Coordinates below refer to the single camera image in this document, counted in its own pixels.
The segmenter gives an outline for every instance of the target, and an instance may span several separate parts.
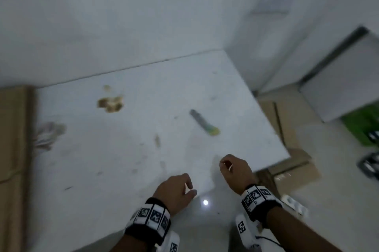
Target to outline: green object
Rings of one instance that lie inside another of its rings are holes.
[[[379,103],[367,105],[341,117],[347,129],[364,146],[375,146],[367,134],[370,131],[379,131]]]

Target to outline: wristband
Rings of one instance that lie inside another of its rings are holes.
[[[281,201],[266,187],[249,185],[242,194],[242,205],[251,221],[258,220],[267,228],[268,211],[274,207],[282,207]]]
[[[130,218],[125,234],[141,240],[149,247],[162,245],[171,226],[170,213],[163,202],[149,198]]]

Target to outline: floor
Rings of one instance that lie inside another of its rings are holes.
[[[344,252],[377,251],[379,182],[366,178],[356,166],[375,149],[361,146],[340,120],[322,123],[295,85],[258,96],[258,100],[285,103],[301,147],[322,175],[291,195],[309,209],[305,222]],[[282,250],[265,243],[266,251]]]

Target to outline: white countertop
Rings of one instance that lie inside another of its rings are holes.
[[[97,108],[98,99],[118,95],[120,111]],[[206,134],[192,108],[220,135]],[[66,131],[50,151],[35,150],[28,230],[35,252],[73,251],[121,230],[161,181],[184,172],[199,196],[173,228],[227,226],[242,206],[219,173],[221,157],[232,153],[253,170],[289,157],[224,51],[41,88],[37,117],[37,128],[54,122]]]

